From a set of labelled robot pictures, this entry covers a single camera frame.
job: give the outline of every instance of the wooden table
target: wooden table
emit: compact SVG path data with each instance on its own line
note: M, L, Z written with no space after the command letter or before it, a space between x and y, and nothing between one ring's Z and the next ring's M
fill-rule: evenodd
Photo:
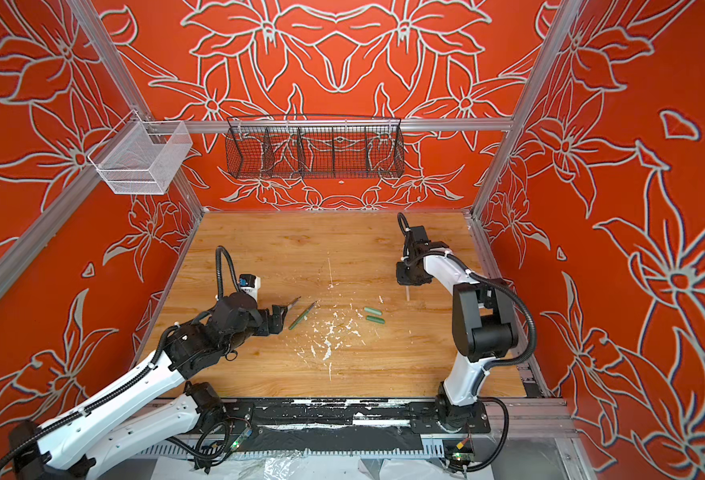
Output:
M480 271L463 214L411 213L408 218ZM206 214L143 356L169 325L213 305L217 245L228 249L239 275L262 278L260 308L302 297L279 336L252 337L237 349L235 361L222 359L194 378L210 382L220 395L434 396L449 374L456 354L452 297L434 280L411 287L411 301L406 301L405 287L395 276L403 236L394 213ZM224 278L225 293L231 293L227 272ZM288 330L316 300L315 310ZM381 310L386 324L367 321L365 306ZM525 396L515 367L494 369L482 393Z

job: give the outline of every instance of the wooden tabletop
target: wooden tabletop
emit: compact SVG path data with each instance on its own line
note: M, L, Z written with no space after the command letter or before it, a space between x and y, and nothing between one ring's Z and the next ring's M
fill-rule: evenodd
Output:
M407 217L480 271L463 214ZM406 300L395 275L403 236L394 213L206 214L143 356L169 325L213 306L217 245L230 252L238 275L261 277L260 308L302 298L280 335L250 338L236 360L220 360L195 382L211 383L223 397L420 397L434 396L451 371L452 297L434 280L411 287ZM232 293L227 272L224 278L225 293ZM288 330L315 301L309 316ZM366 306L381 310L386 323L367 321ZM515 367L495 368L482 393L525 396Z

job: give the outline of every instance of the robotic arm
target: robotic arm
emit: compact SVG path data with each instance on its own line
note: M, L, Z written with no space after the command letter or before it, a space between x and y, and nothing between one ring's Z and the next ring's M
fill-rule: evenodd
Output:
M235 292L224 295L221 256L230 267ZM216 248L216 305L193 320L166 329L154 352L134 369L75 408L38 426L22 422L9 435L17 478L96 478L110 467L164 438L202 429L223 418L220 398L207 383L188 384L185 394L146 416L122 423L160 394L200 370L235 360L235 349L250 336L282 331L287 307L257 308L259 277L236 277L232 259Z
M436 278L453 295L452 334L458 352L435 402L441 426L456 432L475 414L479 390L491 369L531 357L536 329L529 309L502 279L476 274L448 245L430 241L424 226L409 226L405 215L398 214L398 224L404 235L403 258L396 264L398 283L416 286ZM503 360L518 345L514 304L526 318L529 344L520 356Z

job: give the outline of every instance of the white mesh basket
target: white mesh basket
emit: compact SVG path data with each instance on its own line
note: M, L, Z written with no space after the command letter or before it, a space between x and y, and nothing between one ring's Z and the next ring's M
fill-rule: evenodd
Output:
M193 146L184 121L176 123L173 134L153 135L154 141L142 122L130 122L115 147L92 163L116 194L165 194ZM165 143L157 143L165 137Z

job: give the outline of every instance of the red wall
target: red wall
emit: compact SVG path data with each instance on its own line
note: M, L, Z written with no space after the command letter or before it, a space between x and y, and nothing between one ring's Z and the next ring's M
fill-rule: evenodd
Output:
M511 115L558 3L96 0L156 118ZM220 135L185 172L212 210L463 208L500 132L409 135L395 180L235 180Z
M586 2L482 219L600 477L705 478L705 2Z
M0 2L0 256L127 113L64 2ZM0 457L8 431L126 370L193 216L100 184L0 302Z

